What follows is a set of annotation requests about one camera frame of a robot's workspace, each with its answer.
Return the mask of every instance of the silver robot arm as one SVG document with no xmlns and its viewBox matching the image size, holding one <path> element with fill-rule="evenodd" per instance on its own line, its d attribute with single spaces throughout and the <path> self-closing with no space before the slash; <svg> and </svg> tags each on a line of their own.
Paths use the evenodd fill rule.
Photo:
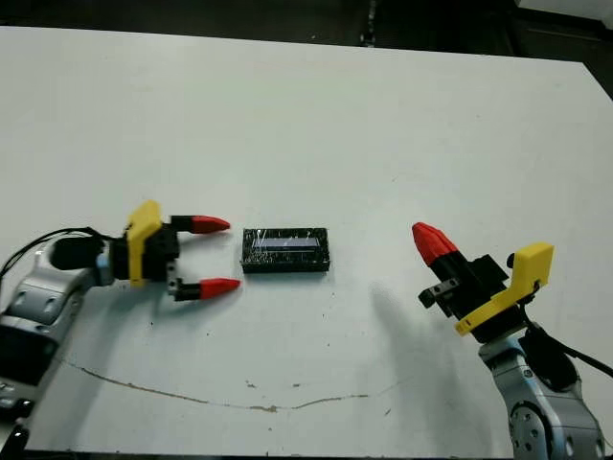
<svg viewBox="0 0 613 460">
<path fill-rule="evenodd" d="M 57 367 L 57 355 L 79 312 L 83 296 L 93 286 L 113 283 L 108 244 L 96 240 L 100 254 L 95 266 L 62 269 L 54 254 L 57 246 L 93 242 L 84 237 L 61 236 L 35 252 L 33 270 L 15 289 L 0 315 L 0 420 L 5 424 L 4 445 L 15 435 L 27 441 L 27 431 L 11 434 L 7 427 L 27 419 Z"/>
<path fill-rule="evenodd" d="M 566 367 L 566 375 L 554 377 L 566 387 L 552 389 L 556 382 L 540 377 L 527 362 L 524 332 L 493 340 L 479 351 L 507 406 L 514 458 L 603 459 L 602 432 L 583 401 L 574 366 L 569 361 L 572 371 Z"/>
</svg>

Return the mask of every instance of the yellow bracket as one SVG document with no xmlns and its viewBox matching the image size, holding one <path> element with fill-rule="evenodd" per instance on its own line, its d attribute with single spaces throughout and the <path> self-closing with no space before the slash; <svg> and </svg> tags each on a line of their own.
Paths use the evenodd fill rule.
<svg viewBox="0 0 613 460">
<path fill-rule="evenodd" d="M 145 240 L 162 227 L 160 205 L 153 200 L 144 202 L 129 217 L 127 227 L 128 272 L 130 284 L 139 287 L 143 279 L 143 253 Z"/>
<path fill-rule="evenodd" d="M 457 322 L 458 334 L 470 333 L 477 326 L 515 305 L 518 300 L 532 294 L 535 283 L 538 282 L 540 287 L 545 286 L 549 281 L 553 257 L 554 247 L 546 242 L 536 242 L 515 252 L 511 285 Z"/>
</svg>

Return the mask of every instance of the dark floor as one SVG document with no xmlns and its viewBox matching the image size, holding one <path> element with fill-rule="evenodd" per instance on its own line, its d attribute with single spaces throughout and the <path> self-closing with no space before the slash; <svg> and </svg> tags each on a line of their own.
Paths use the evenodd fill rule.
<svg viewBox="0 0 613 460">
<path fill-rule="evenodd" d="M 512 0 L 0 0 L 0 24 L 577 60 L 613 98 L 613 33 Z"/>
</svg>

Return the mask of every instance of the white table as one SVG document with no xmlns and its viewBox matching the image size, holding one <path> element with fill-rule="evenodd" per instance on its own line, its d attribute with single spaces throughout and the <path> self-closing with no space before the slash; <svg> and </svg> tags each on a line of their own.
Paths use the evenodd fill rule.
<svg viewBox="0 0 613 460">
<path fill-rule="evenodd" d="M 192 280 L 243 278 L 244 227 L 326 226 L 332 259 L 208 304 L 94 289 L 32 449 L 511 456 L 478 344 L 417 300 L 418 220 L 470 259 L 555 244 L 530 314 L 613 362 L 613 104 L 581 64 L 12 28 L 0 62 L 2 260 L 146 198 L 235 225 L 184 246 Z M 579 369 L 610 436 L 610 380 Z"/>
</svg>

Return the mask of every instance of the wire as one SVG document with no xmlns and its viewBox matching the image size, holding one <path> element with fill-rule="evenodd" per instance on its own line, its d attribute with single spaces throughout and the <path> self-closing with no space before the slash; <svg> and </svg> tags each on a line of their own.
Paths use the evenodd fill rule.
<svg viewBox="0 0 613 460">
<path fill-rule="evenodd" d="M 563 353 L 565 353 L 569 357 L 575 357 L 577 359 L 580 359 L 585 364 L 588 364 L 592 366 L 593 368 L 598 369 L 599 371 L 607 374 L 610 378 L 613 378 L 613 368 L 607 366 L 603 362 L 598 361 L 597 359 L 589 355 L 586 355 L 585 353 L 580 352 L 579 350 L 575 350 L 574 348 L 564 345 L 562 342 L 551 337 L 548 333 L 546 333 L 543 328 L 537 327 L 535 323 L 533 323 L 530 320 L 530 318 L 528 317 L 528 314 L 526 314 L 526 304 L 522 303 L 519 305 L 519 312 L 521 313 L 522 319 L 526 323 L 526 326 L 528 327 L 529 330 L 531 330 L 532 332 L 536 334 L 540 334 L 542 337 L 549 340 L 550 343 L 556 345 Z"/>
<path fill-rule="evenodd" d="M 92 237 L 100 238 L 101 240 L 112 240 L 111 237 L 94 230 L 92 227 L 60 228 L 59 230 L 54 230 L 53 232 L 46 233 L 45 235 L 42 235 L 41 237 L 30 241 L 28 244 L 16 251 L 13 255 L 11 255 L 9 259 L 4 263 L 2 269 L 0 269 L 0 294 L 2 293 L 2 281 L 4 277 L 21 260 L 21 258 L 28 253 L 28 251 L 30 251 L 33 247 L 38 246 L 39 244 L 47 242 L 55 235 L 67 235 L 69 233 L 84 233 Z"/>
</svg>

